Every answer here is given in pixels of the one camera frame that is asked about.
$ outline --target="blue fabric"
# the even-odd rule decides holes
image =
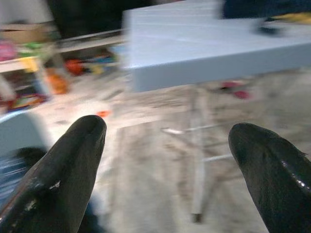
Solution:
[[[26,172],[44,155],[38,148],[23,148],[0,155],[0,209]],[[98,225],[91,200],[86,208],[78,233],[104,233]]]
[[[272,17],[311,11],[311,0],[225,0],[224,18]]]

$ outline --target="metal table leg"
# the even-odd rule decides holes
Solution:
[[[171,128],[162,128],[161,130],[167,134],[170,134],[174,137],[181,139],[183,142],[186,142],[187,145],[195,149],[195,175],[194,175],[194,192],[193,192],[193,201],[192,201],[192,210],[194,222],[201,222],[202,220],[202,209],[203,209],[203,200],[205,196],[205,178],[208,173],[208,168],[205,168],[205,163],[210,163],[213,161],[218,161],[222,159],[233,158],[231,154],[220,155],[214,157],[205,158],[204,153],[204,142],[202,137],[202,130],[211,129],[219,126],[229,125],[240,123],[241,121],[258,119],[265,116],[268,111],[271,111],[275,104],[276,100],[282,97],[282,90],[289,88],[297,78],[295,77],[285,77],[282,81],[282,85],[278,87],[278,91],[274,91],[268,95],[269,103],[265,106],[265,109],[260,112],[256,111],[254,116],[250,116],[247,119],[234,120],[230,122],[224,122],[221,124],[212,124],[212,125],[202,125],[202,114],[201,114],[201,103],[199,98],[199,85],[196,85],[193,88],[190,94],[190,128],[184,130],[176,130]],[[183,134],[191,133],[191,142],[185,140],[182,137],[179,137]]]

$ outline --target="shelf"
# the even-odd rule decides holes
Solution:
[[[0,62],[0,73],[25,69],[25,66],[18,60]]]
[[[95,48],[99,46],[119,44],[123,42],[124,42],[123,36],[117,35],[117,36],[112,36],[112,37],[108,37],[108,38],[100,39],[100,40],[87,41],[87,42],[76,42],[74,46],[59,48],[58,52],[59,53],[71,52],[71,51],[76,51],[76,50]]]

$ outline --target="floor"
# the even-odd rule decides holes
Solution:
[[[309,71],[300,74],[300,82],[287,90],[289,97],[281,98],[282,101],[277,104],[279,109],[292,113],[285,117],[291,122],[291,117],[297,115],[297,111],[289,108],[289,105],[299,108],[301,117],[304,115],[308,119],[310,116],[305,107],[310,99],[305,95],[309,90],[306,84],[310,84],[310,75]],[[108,125],[106,145],[92,197],[97,203],[95,211],[100,217],[100,224],[112,233],[267,232],[241,172],[234,160],[230,159],[214,162],[207,167],[203,223],[191,222],[195,149],[161,133],[160,129],[189,126],[185,116],[192,87],[135,94],[129,89],[128,79],[120,71],[105,77],[75,77],[70,93],[55,96],[31,110],[41,116],[50,145],[77,118],[98,111],[112,111],[105,118]],[[254,93],[252,99],[257,101],[258,98],[258,106],[266,104],[261,101],[262,92],[258,94],[257,89],[251,91]],[[200,98],[211,103],[206,105],[206,121],[219,121],[232,116],[242,119],[249,109],[254,108],[253,101],[238,100],[228,94],[220,98],[213,95]],[[278,122],[281,128],[288,129],[286,121]],[[214,142],[216,138],[225,142],[223,146],[209,150],[207,156],[229,152],[226,143],[228,130],[228,127],[220,128],[204,135],[207,142]],[[308,152],[309,143],[300,143],[306,139],[305,134],[298,135],[300,137],[293,133],[291,138],[299,143],[298,147]]]

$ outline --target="orange object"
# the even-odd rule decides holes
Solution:
[[[83,74],[83,67],[81,65],[81,61],[78,59],[66,61],[66,68],[73,75],[77,76]]]
[[[99,117],[107,117],[110,113],[111,111],[101,111],[98,112],[96,115],[98,115]]]
[[[8,112],[34,107],[46,101],[46,97],[39,94],[17,96],[15,100],[7,102]]]
[[[47,69],[48,80],[53,88],[53,93],[56,95],[65,94],[68,92],[68,83],[67,81],[55,73],[55,69],[48,68]]]

